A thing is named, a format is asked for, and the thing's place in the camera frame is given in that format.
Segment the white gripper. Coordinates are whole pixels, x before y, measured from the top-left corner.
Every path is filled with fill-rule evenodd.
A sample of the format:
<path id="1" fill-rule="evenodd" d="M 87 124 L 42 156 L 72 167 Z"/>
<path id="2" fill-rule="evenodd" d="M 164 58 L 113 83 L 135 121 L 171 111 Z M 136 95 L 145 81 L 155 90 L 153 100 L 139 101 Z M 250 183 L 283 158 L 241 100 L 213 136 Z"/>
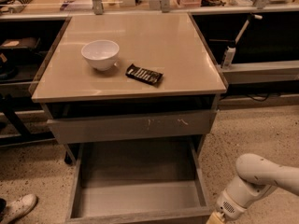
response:
<path id="1" fill-rule="evenodd" d="M 217 199 L 216 211 L 211 213 L 206 224 L 225 224 L 226 221 L 235 221 L 246 211 L 244 195 L 241 192 L 230 192 L 225 189 Z"/>

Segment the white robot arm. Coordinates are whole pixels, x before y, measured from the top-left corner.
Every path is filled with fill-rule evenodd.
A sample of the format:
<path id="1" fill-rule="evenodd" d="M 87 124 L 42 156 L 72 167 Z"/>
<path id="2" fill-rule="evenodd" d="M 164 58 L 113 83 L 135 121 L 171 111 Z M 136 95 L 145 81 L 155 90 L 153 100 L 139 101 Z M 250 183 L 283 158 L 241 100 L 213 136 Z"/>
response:
<path id="1" fill-rule="evenodd" d="M 226 224 L 239 219 L 248 208 L 277 188 L 299 195 L 299 169 L 276 164 L 256 154 L 239 156 L 236 176 L 221 192 L 206 224 Z"/>

